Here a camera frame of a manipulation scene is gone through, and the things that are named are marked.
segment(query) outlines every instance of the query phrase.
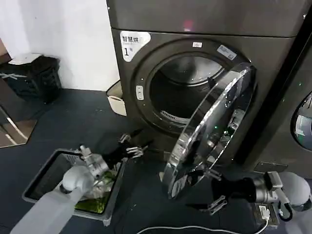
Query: front-loading dryer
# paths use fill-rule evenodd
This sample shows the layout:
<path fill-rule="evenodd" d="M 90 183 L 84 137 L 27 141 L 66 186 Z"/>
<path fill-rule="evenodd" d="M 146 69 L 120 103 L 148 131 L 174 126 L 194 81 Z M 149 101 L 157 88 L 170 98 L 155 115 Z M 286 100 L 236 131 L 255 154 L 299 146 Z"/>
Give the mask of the front-loading dryer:
<path fill-rule="evenodd" d="M 234 157 L 310 6 L 307 0 L 108 0 L 127 116 L 170 152 L 221 77 L 252 65 L 256 86 L 223 159 Z"/>

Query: white cable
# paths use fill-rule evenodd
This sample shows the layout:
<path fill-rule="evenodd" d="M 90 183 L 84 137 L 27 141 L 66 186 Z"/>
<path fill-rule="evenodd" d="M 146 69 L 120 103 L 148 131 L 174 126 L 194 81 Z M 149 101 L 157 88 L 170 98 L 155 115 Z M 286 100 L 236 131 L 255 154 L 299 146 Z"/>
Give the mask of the white cable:
<path fill-rule="evenodd" d="M 268 226 L 269 220 L 266 219 L 265 220 L 266 223 L 263 226 L 263 228 L 261 228 L 258 232 L 254 233 L 254 234 L 260 234 L 261 232 L 263 232 L 264 229 L 266 229 L 266 227 Z M 205 227 L 201 227 L 201 226 L 184 226 L 184 227 L 165 227 L 165 226 L 159 226 L 159 227 L 149 227 L 149 228 L 145 228 L 141 231 L 139 231 L 137 234 L 141 234 L 147 230 L 153 230 L 153 229 L 172 229 L 172 230 L 182 230 L 182 229 L 187 229 L 187 228 L 197 228 L 197 229 L 203 229 L 206 231 L 210 231 L 210 232 L 225 232 L 225 233 L 230 233 L 230 234 L 241 234 L 241 233 L 236 233 L 236 232 L 232 232 L 232 231 L 228 231 L 228 230 L 224 230 L 224 229 L 210 229 L 210 228 L 205 228 Z"/>

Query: machine door window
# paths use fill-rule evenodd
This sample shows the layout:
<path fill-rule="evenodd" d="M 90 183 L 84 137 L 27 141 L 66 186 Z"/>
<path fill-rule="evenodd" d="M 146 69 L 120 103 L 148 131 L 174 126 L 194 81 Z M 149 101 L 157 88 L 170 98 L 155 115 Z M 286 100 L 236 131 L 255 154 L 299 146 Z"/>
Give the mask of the machine door window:
<path fill-rule="evenodd" d="M 312 151 L 312 93 L 297 108 L 292 118 L 292 133 L 302 147 Z"/>

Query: cable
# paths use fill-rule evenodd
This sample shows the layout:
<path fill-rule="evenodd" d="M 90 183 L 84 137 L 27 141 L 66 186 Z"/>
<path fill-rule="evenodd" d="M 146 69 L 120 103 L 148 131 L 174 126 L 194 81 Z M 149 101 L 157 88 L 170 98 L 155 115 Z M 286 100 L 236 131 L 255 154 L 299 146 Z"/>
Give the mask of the cable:
<path fill-rule="evenodd" d="M 258 232 L 254 233 L 254 234 L 260 234 L 261 232 L 263 232 L 263 230 L 266 229 L 266 227 L 269 224 L 269 220 L 266 219 L 265 220 L 265 225 L 263 226 L 263 228 L 261 228 Z M 187 228 L 197 228 L 197 229 L 203 229 L 206 231 L 210 231 L 210 232 L 225 232 L 225 233 L 230 233 L 230 234 L 241 234 L 241 233 L 236 233 L 236 232 L 232 232 L 232 231 L 228 231 L 228 230 L 224 230 L 224 229 L 210 229 L 210 228 L 205 228 L 205 227 L 201 227 L 201 226 L 184 226 L 184 227 L 165 227 L 165 226 L 159 226 L 159 227 L 149 227 L 149 228 L 145 228 L 141 231 L 139 231 L 137 234 L 141 234 L 147 230 L 153 230 L 153 229 L 171 229 L 171 230 L 182 230 L 182 229 L 187 229 Z"/>
<path fill-rule="evenodd" d="M 284 214 L 283 214 L 283 212 L 281 210 L 281 202 L 279 202 L 278 206 L 277 206 L 277 208 L 278 208 L 278 216 L 284 222 L 288 222 L 288 221 L 292 220 L 292 218 L 293 218 L 293 211 L 292 211 L 292 208 L 291 208 L 289 203 L 285 203 L 284 206 L 285 206 L 286 210 L 289 212 L 289 216 L 288 217 L 284 217 L 283 216 Z"/>

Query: open dryer door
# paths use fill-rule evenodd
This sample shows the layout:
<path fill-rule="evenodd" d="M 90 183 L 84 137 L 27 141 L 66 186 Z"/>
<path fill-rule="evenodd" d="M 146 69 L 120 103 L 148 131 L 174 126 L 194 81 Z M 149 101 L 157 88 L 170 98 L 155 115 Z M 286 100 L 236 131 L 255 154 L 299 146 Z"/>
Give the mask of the open dryer door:
<path fill-rule="evenodd" d="M 255 91 L 254 68 L 241 63 L 224 75 L 202 100 L 184 128 L 164 170 L 163 184 L 169 198 L 197 184 L 222 162 L 222 154 L 247 113 Z"/>

